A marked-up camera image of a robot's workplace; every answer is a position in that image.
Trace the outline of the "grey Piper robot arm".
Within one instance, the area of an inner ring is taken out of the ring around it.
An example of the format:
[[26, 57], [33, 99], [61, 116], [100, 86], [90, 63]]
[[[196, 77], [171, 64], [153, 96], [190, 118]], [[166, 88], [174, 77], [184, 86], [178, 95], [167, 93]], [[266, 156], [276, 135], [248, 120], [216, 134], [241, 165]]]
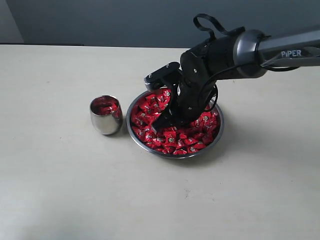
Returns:
[[312, 26], [277, 36], [238, 27], [226, 30], [205, 13], [193, 18], [194, 25], [209, 33], [204, 42], [185, 51], [145, 77], [149, 91], [166, 86], [170, 101], [152, 123], [154, 131], [180, 127], [195, 121], [218, 97], [218, 80], [255, 79], [266, 72], [286, 72], [320, 64], [320, 28]]

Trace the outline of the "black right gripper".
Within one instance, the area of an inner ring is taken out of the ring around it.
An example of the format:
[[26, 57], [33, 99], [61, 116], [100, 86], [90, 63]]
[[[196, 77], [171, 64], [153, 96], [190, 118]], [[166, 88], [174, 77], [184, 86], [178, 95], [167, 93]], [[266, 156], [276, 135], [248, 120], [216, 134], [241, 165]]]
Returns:
[[168, 106], [151, 124], [155, 133], [169, 128], [172, 125], [177, 128], [189, 127], [191, 122], [200, 117], [203, 112], [209, 112], [208, 104], [217, 96], [217, 85], [190, 83], [182, 79], [174, 85]]

